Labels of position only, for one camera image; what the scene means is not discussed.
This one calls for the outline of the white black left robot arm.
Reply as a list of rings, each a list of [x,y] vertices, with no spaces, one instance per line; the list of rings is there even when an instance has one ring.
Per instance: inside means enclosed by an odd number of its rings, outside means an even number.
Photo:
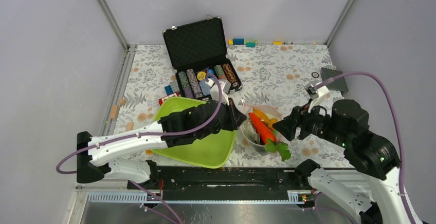
[[[121,179],[142,183],[152,189],[159,184],[154,164],[123,159],[123,156],[146,150],[190,145],[222,130],[235,131],[246,120],[232,98],[216,85],[216,97],[197,106],[172,112],[143,128],[110,136],[77,134],[76,181],[93,183],[102,179]]]

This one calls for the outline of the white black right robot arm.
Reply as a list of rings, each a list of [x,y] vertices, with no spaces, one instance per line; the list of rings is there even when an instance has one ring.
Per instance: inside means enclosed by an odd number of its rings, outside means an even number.
[[[367,198],[333,178],[308,159],[295,169],[299,188],[312,187],[341,206],[357,223],[420,223],[401,182],[395,146],[369,129],[369,114],[354,100],[338,100],[331,113],[321,106],[329,93],[320,83],[306,86],[310,99],[274,124],[287,140],[314,135],[343,148],[344,157],[361,174],[373,194]]]

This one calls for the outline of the clear pink zip top bag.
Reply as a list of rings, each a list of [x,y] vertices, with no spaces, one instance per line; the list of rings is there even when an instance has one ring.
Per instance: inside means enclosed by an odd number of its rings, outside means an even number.
[[[240,126],[245,141],[259,154],[267,155],[269,142],[280,142],[282,136],[273,129],[273,124],[282,120],[276,108],[268,105],[254,105],[242,100],[242,112],[247,120]]]

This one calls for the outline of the orange fried chicken piece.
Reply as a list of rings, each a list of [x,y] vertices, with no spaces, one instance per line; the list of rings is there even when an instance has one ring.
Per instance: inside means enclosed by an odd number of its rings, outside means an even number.
[[[266,113],[254,108],[253,113],[269,128],[273,129],[273,124],[278,122],[276,118],[270,118]]]

